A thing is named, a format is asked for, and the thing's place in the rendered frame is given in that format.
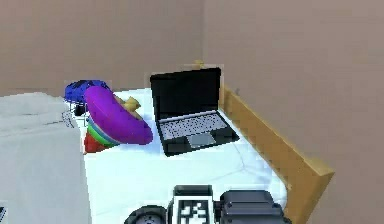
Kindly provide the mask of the blue round object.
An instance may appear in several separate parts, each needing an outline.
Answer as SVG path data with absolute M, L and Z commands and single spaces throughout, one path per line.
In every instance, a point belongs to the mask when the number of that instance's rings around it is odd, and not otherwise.
M 92 86 L 100 86 L 108 89 L 109 86 L 103 80 L 79 80 L 70 83 L 64 89 L 64 99 L 71 103 L 85 103 L 85 91 Z

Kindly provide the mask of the purple rainbow spinning top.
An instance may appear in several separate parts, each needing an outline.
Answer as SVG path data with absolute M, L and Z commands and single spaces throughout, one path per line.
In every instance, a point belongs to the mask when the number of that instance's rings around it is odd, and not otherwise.
M 136 109 L 140 104 L 130 97 L 121 104 L 109 89 L 92 86 L 84 94 L 89 117 L 84 138 L 84 153 L 98 153 L 122 144 L 146 145 L 153 132 Z

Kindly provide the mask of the black laptop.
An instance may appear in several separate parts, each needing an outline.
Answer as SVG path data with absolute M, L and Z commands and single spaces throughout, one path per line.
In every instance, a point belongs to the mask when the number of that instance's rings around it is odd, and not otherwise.
M 166 156 L 239 139 L 219 113 L 219 67 L 150 76 L 156 127 Z

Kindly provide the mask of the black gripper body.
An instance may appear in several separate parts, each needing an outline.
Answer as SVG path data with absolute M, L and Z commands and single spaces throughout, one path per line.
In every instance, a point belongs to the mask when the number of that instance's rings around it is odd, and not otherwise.
M 124 224 L 166 224 L 166 209 L 158 205 L 142 206 L 131 212 Z

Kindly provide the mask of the wooden bed with white sheet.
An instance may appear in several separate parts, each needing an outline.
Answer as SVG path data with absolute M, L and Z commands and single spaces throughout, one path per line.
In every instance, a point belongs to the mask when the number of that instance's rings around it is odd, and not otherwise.
M 165 206 L 176 185 L 211 185 L 215 199 L 228 190 L 266 190 L 293 224 L 307 224 L 335 174 L 289 145 L 222 82 L 219 113 L 239 139 L 175 156 L 164 154 L 151 87 L 113 93 L 121 104 L 136 99 L 153 140 L 84 155 L 92 224 L 123 224 L 144 205 Z

